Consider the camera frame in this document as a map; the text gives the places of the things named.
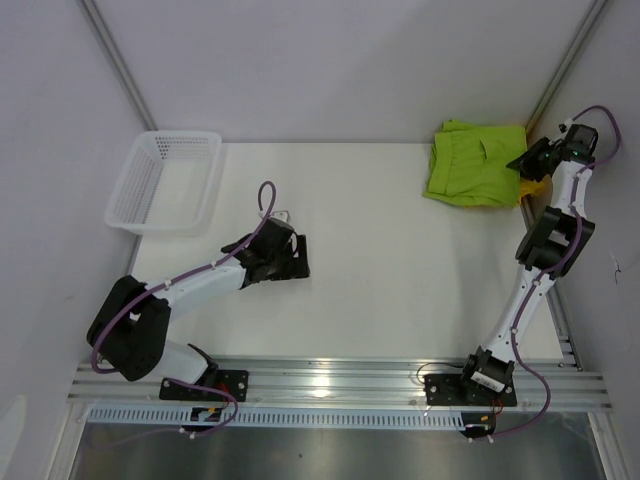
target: green cloth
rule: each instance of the green cloth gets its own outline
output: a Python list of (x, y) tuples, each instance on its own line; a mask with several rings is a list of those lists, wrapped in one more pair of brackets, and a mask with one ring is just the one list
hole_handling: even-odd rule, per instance
[(507, 163), (527, 150), (523, 127), (445, 122), (431, 148), (431, 175), (422, 194), (458, 206), (515, 206), (520, 174)]

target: white plastic basket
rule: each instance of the white plastic basket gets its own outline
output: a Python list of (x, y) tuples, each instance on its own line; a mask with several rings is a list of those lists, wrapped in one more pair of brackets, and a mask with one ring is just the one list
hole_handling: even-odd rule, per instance
[(104, 221), (133, 233), (197, 235), (213, 214), (221, 175), (217, 133), (146, 132), (136, 138)]

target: white wall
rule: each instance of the white wall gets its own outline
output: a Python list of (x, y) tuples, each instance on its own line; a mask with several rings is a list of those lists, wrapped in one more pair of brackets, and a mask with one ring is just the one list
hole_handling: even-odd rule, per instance
[(73, 0), (3, 2), (0, 65), (0, 412), (28, 407), (6, 478), (40, 479), (132, 246), (101, 217), (141, 127)]
[[(613, 110), (623, 135), (620, 153), (598, 168), (589, 183), (586, 208), (596, 231), (562, 287), (571, 331), (585, 366), (604, 373), (628, 458), (640, 476), (640, 2), (615, 0), (580, 58), (538, 133), (583, 107)], [(602, 155), (612, 147), (606, 118), (580, 121), (598, 128)]]
[(590, 0), (109, 0), (161, 128), (421, 142), (526, 123)]

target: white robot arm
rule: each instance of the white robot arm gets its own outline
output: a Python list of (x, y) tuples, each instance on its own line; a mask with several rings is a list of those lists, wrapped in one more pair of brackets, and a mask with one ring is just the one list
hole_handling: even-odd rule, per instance
[(213, 296), (261, 281), (310, 276), (306, 237), (287, 222), (267, 217), (257, 233), (224, 247), (211, 264), (172, 280), (140, 282), (130, 275), (118, 280), (87, 333), (89, 344), (113, 369), (94, 370), (117, 371), (129, 381), (152, 373), (189, 384), (201, 382), (214, 362), (193, 345), (167, 341), (171, 319)]
[(489, 338), (469, 355), (462, 375), (425, 375), (427, 403), (437, 406), (489, 406), (499, 400), (517, 404), (512, 373), (517, 347), (536, 307), (565, 275), (593, 234), (584, 212), (597, 131), (571, 125), (564, 138), (540, 139), (508, 166), (521, 177), (541, 181), (552, 175), (553, 198), (529, 229), (516, 252), (520, 263), (509, 300)]

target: gray floor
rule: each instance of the gray floor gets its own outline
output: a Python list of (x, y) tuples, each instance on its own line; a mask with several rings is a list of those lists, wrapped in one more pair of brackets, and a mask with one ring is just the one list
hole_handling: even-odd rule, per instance
[[(507, 428), (522, 415), (500, 417)], [(105, 448), (146, 426), (90, 424), (72, 479), (605, 479), (586, 415), (468, 445), (458, 433), (236, 427), (190, 441), (172, 432)]]

